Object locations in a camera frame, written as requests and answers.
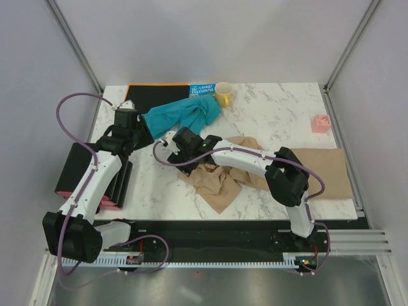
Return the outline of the teal t shirt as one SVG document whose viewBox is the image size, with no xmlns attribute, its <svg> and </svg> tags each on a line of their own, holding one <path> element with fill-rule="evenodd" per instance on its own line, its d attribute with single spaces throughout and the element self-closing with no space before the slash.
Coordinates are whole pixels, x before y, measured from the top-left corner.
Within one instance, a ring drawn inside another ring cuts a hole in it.
<svg viewBox="0 0 408 306">
<path fill-rule="evenodd" d="M 193 133 L 215 122 L 221 107 L 211 95 L 186 98 L 151 108 L 143 117 L 155 140 L 164 136 L 175 126 L 189 128 Z"/>
</svg>

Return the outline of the beige t shirt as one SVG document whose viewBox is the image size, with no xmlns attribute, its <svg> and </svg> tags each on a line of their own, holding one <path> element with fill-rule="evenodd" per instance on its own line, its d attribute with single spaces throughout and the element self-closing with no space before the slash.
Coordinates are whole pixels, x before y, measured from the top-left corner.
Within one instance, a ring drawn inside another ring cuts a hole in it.
<svg viewBox="0 0 408 306">
<path fill-rule="evenodd" d="M 242 186 L 268 190 L 264 177 L 230 166 L 201 164 L 190 175 L 178 174 L 178 178 L 194 187 L 217 213 L 222 213 L 239 195 Z"/>
</svg>

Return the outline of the black drawer organiser with pink fronts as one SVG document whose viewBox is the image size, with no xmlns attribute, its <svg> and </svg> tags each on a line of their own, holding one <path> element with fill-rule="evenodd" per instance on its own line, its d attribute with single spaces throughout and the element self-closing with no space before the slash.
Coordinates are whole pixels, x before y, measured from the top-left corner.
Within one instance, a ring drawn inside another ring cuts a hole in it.
<svg viewBox="0 0 408 306">
<path fill-rule="evenodd" d="M 66 200 L 72 195 L 92 159 L 92 154 L 79 143 L 75 142 L 69 151 L 61 175 L 55 187 L 55 193 Z M 102 210 L 121 210 L 124 206 L 126 193 L 133 164 L 127 160 L 120 171 L 114 176 L 107 187 L 99 208 Z"/>
</svg>

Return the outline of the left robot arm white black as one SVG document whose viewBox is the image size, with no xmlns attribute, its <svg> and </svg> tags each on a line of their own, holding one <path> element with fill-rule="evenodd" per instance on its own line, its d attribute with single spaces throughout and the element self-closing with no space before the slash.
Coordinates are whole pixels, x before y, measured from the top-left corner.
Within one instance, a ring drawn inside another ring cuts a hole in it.
<svg viewBox="0 0 408 306">
<path fill-rule="evenodd" d="M 110 126 L 105 134 L 84 147 L 92 154 L 73 194 L 57 212 L 47 212 L 43 218 L 48 248 L 60 263 L 68 258 L 79 263 L 94 262 L 99 253 L 120 245 L 127 251 L 135 250 L 140 236 L 124 221 L 93 225 L 99 203 L 112 179 L 128 162 L 130 155 L 154 139 L 144 121 L 130 126 Z"/>
</svg>

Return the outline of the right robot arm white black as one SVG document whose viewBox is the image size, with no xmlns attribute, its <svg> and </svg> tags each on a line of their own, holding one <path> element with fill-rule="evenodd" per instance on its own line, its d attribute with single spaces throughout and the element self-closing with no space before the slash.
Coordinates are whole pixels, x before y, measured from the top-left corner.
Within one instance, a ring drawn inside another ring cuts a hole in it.
<svg viewBox="0 0 408 306">
<path fill-rule="evenodd" d="M 264 152 L 245 148 L 219 136 L 203 139 L 187 127 L 167 132 L 164 146 L 172 151 L 167 162 L 187 176 L 199 165 L 209 164 L 265 178 L 273 199 L 287 210 L 293 246 L 306 251 L 314 245 L 314 225 L 305 206 L 309 173 L 290 149 L 281 147 L 277 152 Z"/>
</svg>

